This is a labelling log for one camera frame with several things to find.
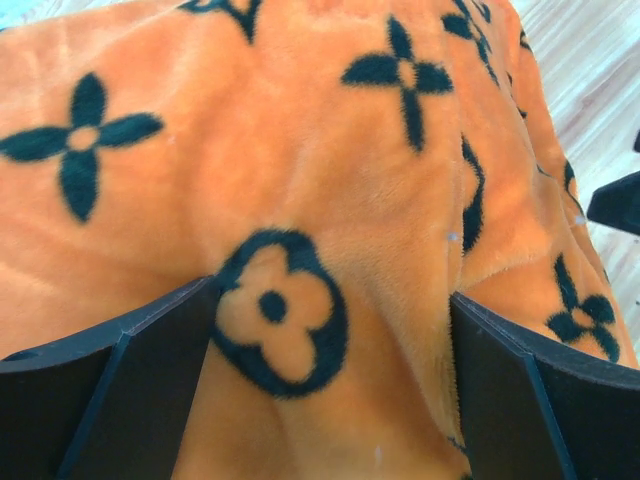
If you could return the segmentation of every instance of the patterned fabric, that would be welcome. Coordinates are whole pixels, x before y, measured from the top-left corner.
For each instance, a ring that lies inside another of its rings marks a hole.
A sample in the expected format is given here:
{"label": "patterned fabric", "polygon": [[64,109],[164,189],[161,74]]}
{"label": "patterned fabric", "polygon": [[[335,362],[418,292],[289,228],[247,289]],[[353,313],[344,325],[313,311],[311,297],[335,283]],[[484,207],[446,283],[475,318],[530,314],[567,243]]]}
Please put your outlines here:
{"label": "patterned fabric", "polygon": [[636,367],[512,7],[383,3],[3,32],[0,355],[215,276],[180,480],[471,479],[456,291]]}

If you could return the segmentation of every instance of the wood grain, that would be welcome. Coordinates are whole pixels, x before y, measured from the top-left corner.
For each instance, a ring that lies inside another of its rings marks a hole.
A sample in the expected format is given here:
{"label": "wood grain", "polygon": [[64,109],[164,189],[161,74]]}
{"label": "wood grain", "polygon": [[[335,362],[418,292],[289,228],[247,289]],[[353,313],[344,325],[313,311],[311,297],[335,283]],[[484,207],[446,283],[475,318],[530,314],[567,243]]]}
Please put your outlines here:
{"label": "wood grain", "polygon": [[[42,0],[20,22],[122,1]],[[632,151],[640,129],[640,1],[512,2],[586,207],[598,187],[640,168],[640,155]],[[640,239],[595,224],[589,231],[640,354]]]}

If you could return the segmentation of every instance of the black plastic part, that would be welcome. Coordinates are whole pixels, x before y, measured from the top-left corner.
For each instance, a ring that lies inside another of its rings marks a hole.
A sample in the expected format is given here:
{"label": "black plastic part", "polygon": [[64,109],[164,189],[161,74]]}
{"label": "black plastic part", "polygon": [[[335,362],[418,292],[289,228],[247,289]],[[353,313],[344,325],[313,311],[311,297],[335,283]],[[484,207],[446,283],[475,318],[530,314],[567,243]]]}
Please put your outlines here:
{"label": "black plastic part", "polygon": [[587,211],[593,222],[640,235],[640,172],[600,187]]}
{"label": "black plastic part", "polygon": [[520,327],[459,293],[451,308],[474,480],[638,478],[639,371]]}
{"label": "black plastic part", "polygon": [[0,478],[170,479],[218,297],[200,279],[0,361]]}

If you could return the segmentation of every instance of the orange blanket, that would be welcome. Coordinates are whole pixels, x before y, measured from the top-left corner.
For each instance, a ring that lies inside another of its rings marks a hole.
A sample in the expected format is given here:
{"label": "orange blanket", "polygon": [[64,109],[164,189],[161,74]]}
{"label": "orange blanket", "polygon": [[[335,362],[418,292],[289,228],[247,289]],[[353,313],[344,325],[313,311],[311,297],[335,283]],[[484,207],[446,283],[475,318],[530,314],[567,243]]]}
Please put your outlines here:
{"label": "orange blanket", "polygon": [[470,478],[454,291],[637,365],[507,0],[139,1],[0,65],[0,357],[225,288],[176,480]]}

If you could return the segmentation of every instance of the light wood surface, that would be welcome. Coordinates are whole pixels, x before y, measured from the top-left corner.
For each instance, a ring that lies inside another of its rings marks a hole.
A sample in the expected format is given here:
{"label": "light wood surface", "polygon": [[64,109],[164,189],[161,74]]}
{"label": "light wood surface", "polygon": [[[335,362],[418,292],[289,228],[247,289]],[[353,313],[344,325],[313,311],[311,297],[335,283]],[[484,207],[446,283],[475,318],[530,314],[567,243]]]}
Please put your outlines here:
{"label": "light wood surface", "polygon": [[[19,21],[122,1],[42,0]],[[640,154],[632,151],[640,129],[640,0],[512,2],[586,208],[598,187],[640,169]],[[640,357],[640,239],[595,224],[589,231]]]}

